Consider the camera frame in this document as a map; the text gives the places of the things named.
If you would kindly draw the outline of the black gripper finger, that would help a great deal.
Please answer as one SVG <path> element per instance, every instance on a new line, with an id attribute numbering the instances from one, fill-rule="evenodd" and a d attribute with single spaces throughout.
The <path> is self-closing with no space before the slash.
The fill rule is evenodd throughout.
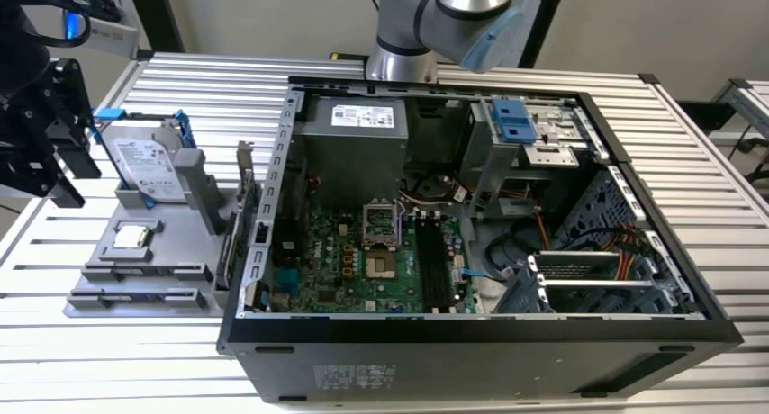
<path id="1" fill-rule="evenodd" d="M 85 198 L 63 169 L 86 174 L 86 135 L 77 115 L 51 91 L 23 91 L 2 100 L 2 186 L 47 197 L 61 208 Z"/>
<path id="2" fill-rule="evenodd" d="M 102 170 L 91 157 L 90 142 L 95 123 L 81 64 L 73 58 L 55 59 L 47 72 L 51 84 L 45 89 L 45 101 L 54 113 L 50 139 L 75 178 L 98 179 Z"/>

